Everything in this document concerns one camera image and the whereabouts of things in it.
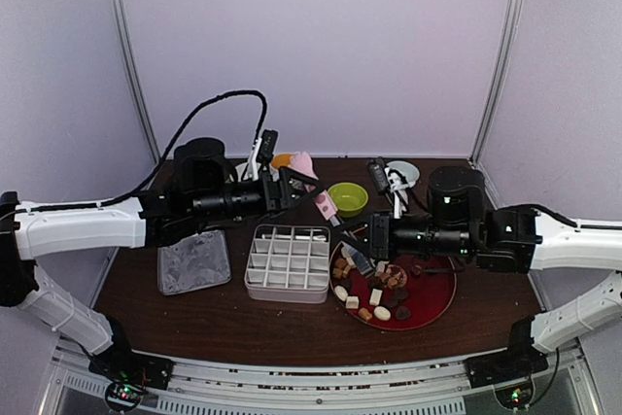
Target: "white wall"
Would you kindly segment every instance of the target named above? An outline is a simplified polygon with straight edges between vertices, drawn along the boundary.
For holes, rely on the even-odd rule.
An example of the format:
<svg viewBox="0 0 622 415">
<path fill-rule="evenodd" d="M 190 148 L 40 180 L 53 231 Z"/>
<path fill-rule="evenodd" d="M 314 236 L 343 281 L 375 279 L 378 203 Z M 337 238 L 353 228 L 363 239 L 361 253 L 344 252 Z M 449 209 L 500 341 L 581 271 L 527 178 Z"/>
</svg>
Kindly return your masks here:
<svg viewBox="0 0 622 415">
<path fill-rule="evenodd" d="M 231 88 L 269 99 L 280 151 L 466 156 L 507 0 L 124 0 L 163 147 L 198 102 Z M 210 108 L 187 133 L 248 152 L 253 99 Z"/>
<path fill-rule="evenodd" d="M 68 201 L 130 189 L 150 168 L 122 72 L 110 0 L 0 0 L 0 191 Z M 105 251 L 43 259 L 89 300 Z M 2 413 L 33 413 L 55 336 L 0 309 Z"/>
<path fill-rule="evenodd" d="M 622 219 L 622 2 L 525 0 L 483 165 L 505 204 Z M 606 276 L 539 274 L 559 305 Z M 622 406 L 622 324 L 582 339 L 607 412 Z"/>
</svg>

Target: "robotic arm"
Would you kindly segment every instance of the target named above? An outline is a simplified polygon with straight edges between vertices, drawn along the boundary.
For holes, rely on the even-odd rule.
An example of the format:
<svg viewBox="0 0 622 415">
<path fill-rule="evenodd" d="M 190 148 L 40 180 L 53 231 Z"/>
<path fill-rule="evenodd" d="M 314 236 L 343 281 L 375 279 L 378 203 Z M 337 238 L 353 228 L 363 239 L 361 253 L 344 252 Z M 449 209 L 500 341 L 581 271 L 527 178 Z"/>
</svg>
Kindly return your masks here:
<svg viewBox="0 0 622 415">
<path fill-rule="evenodd" d="M 14 191 L 5 192 L 0 196 L 0 305 L 27 311 L 78 342 L 91 370 L 143 389 L 165 388 L 172 362 L 132 352 L 120 323 L 74 299 L 34 259 L 100 247 L 162 247 L 222 228 L 222 221 L 239 223 L 293 209 L 323 189 L 316 179 L 289 168 L 280 169 L 273 181 L 266 165 L 276 138 L 266 130 L 256 142 L 250 180 L 237 181 L 220 140 L 200 138 L 175 151 L 173 174 L 163 190 L 140 191 L 119 203 L 46 205 L 20 202 Z"/>
<path fill-rule="evenodd" d="M 622 223 L 571 220 L 540 205 L 488 211 L 482 174 L 460 167 L 431 173 L 428 209 L 420 216 L 374 213 L 359 223 L 364 239 L 343 235 L 342 240 L 375 260 L 449 256 L 491 272 L 522 274 L 554 267 L 612 270 L 570 303 L 515 323 L 506 350 L 468 359 L 472 387 L 542 371 L 548 367 L 546 353 L 622 316 Z"/>
</svg>

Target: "wooden table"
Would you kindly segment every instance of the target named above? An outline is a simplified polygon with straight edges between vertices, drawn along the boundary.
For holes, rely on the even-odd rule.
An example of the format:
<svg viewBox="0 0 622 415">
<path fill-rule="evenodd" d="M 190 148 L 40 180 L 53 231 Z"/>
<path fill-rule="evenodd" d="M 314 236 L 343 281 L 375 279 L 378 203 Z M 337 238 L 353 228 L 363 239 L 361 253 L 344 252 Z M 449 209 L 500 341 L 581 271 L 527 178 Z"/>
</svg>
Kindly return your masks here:
<svg viewBox="0 0 622 415">
<path fill-rule="evenodd" d="M 350 181 L 369 194 L 367 211 L 387 209 L 375 195 L 363 159 L 315 159 L 328 187 Z M 440 165 L 463 160 L 418 159 L 425 182 Z M 170 173 L 170 165 L 160 180 Z M 417 185 L 420 196 L 425 184 Z M 312 203 L 278 218 L 285 225 L 325 225 Z M 329 294 L 321 305 L 255 301 L 244 271 L 256 223 L 226 235 L 232 279 L 223 286 L 164 296 L 157 289 L 156 249 L 121 250 L 96 309 L 121 320 L 137 350 L 225 363 L 341 365 L 403 363 L 493 350 L 506 345 L 512 323 L 539 312 L 526 276 L 475 269 L 458 276 L 454 302 L 434 323 L 383 332 L 348 316 Z"/>
</svg>

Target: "yellow-green bowl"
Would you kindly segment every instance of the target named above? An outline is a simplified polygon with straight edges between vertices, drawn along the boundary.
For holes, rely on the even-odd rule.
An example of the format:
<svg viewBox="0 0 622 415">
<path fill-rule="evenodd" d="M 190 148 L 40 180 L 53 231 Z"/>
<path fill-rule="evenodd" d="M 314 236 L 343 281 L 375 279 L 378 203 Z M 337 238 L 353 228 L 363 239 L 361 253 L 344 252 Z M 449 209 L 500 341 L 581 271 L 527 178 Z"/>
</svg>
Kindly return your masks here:
<svg viewBox="0 0 622 415">
<path fill-rule="evenodd" d="M 350 182 L 333 185 L 328 189 L 328 194 L 344 218 L 354 218 L 360 214 L 369 200 L 363 187 Z"/>
</svg>

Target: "red plate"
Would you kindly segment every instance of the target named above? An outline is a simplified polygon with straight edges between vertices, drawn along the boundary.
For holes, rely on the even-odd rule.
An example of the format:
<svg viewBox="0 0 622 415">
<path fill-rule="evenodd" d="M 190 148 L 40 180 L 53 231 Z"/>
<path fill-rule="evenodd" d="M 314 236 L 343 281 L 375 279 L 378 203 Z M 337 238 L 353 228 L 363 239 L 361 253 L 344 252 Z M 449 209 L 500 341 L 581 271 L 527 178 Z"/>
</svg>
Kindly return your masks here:
<svg viewBox="0 0 622 415">
<path fill-rule="evenodd" d="M 334 268 L 334 262 L 341 257 L 341 247 L 343 244 L 337 245 L 330 257 L 330 271 Z M 408 298 L 401 305 L 408 308 L 410 311 L 410 318 L 405 321 L 398 321 L 395 318 L 395 312 L 397 308 L 391 310 L 391 319 L 389 321 L 380 321 L 375 316 L 371 318 L 371 321 L 366 322 L 362 319 L 358 311 L 359 310 L 347 310 L 352 316 L 357 318 L 366 325 L 373 326 L 375 328 L 383 330 L 410 330 L 423 327 L 437 320 L 442 315 L 456 294 L 456 274 L 420 274 L 415 276 L 411 273 L 413 266 L 430 267 L 430 268 L 450 268 L 454 267 L 452 261 L 447 257 L 434 257 L 429 260 L 416 259 L 409 255 L 403 255 L 394 261 L 392 264 L 396 264 L 403 268 L 408 274 L 408 280 L 404 288 L 408 291 Z M 373 306 L 369 305 L 369 297 L 371 295 L 371 289 L 358 269 L 353 270 L 350 273 L 350 280 L 352 281 L 352 289 L 350 295 L 355 295 L 359 298 L 360 308 L 367 308 L 373 313 Z M 330 288 L 334 292 L 334 287 L 338 286 L 341 280 L 330 278 Z M 380 304 L 390 298 L 393 295 L 393 291 L 389 289 L 383 289 L 382 299 Z M 341 303 L 341 306 L 345 308 L 345 303 L 341 300 L 337 300 Z"/>
</svg>

